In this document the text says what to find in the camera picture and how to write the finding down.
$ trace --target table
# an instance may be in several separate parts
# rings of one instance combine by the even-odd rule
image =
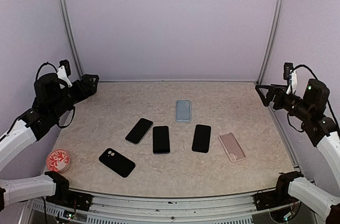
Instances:
[[[192,121],[175,121],[176,100],[191,100]],[[136,146],[125,136],[140,118],[169,126],[171,153],[152,153],[152,130]],[[191,150],[197,124],[211,126],[207,154]],[[218,135],[232,132],[247,158],[231,163]],[[72,124],[54,149],[71,156],[62,175],[70,187],[136,197],[188,198],[230,195],[275,187],[279,172],[293,170],[284,143],[253,83],[117,82],[76,105]],[[122,178],[98,157],[113,148],[135,162]]]

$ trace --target blue phone case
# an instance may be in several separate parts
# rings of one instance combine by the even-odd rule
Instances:
[[[191,101],[189,100],[177,100],[176,101],[175,120],[177,122],[190,122],[191,121]]]

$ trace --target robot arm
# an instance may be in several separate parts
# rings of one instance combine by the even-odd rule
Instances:
[[[35,83],[36,97],[32,108],[20,115],[11,128],[0,137],[0,171],[22,150],[39,141],[74,105],[97,92],[99,76],[84,75],[73,83],[68,61],[61,61],[56,73],[48,73]],[[4,207],[39,196],[69,204],[72,195],[69,182],[56,172],[38,177],[0,180],[0,211]]]
[[[325,157],[340,187],[339,128],[337,123],[324,115],[329,89],[321,81],[310,79],[303,98],[296,96],[296,70],[292,63],[285,63],[284,79],[287,86],[256,85],[263,105],[269,106],[273,102],[273,109],[285,109],[290,116],[302,121],[302,131],[307,133],[313,146]],[[268,90],[266,96],[262,89]],[[280,204],[289,196],[299,199],[326,223],[337,223],[340,218],[340,198],[321,190],[299,172],[281,174],[277,181],[274,201]]]

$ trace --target white wall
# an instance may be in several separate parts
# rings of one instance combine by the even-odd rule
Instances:
[[[0,134],[29,109],[35,96],[36,71],[46,61],[72,62],[58,0],[1,0],[0,5]],[[42,73],[50,68],[43,68]],[[53,128],[25,149],[1,173],[2,179],[40,175],[59,130]],[[17,223],[20,207],[0,213],[0,224]]]
[[[256,81],[276,0],[67,0],[84,71],[102,81]]]
[[[340,119],[340,0],[284,0],[282,17],[264,84],[282,84],[283,64],[306,64],[330,89],[330,102]],[[303,68],[298,70],[299,89],[303,96],[305,86],[312,76]],[[284,126],[294,147],[298,162],[308,178],[328,192],[340,195],[335,178],[323,156],[315,149],[308,137],[289,127],[285,111],[276,116]],[[300,123],[295,118],[297,127]]]

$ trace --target black smartphone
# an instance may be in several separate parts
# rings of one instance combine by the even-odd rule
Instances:
[[[120,176],[127,178],[136,167],[135,163],[114,149],[108,148],[99,157],[99,161]]]
[[[146,133],[150,130],[152,125],[152,121],[141,118],[133,127],[133,129],[131,129],[131,131],[127,134],[125,139],[133,144],[138,145]]]
[[[209,151],[211,127],[196,125],[193,136],[192,151],[207,153]]]
[[[153,133],[154,154],[170,153],[170,140],[168,126],[154,127]]]

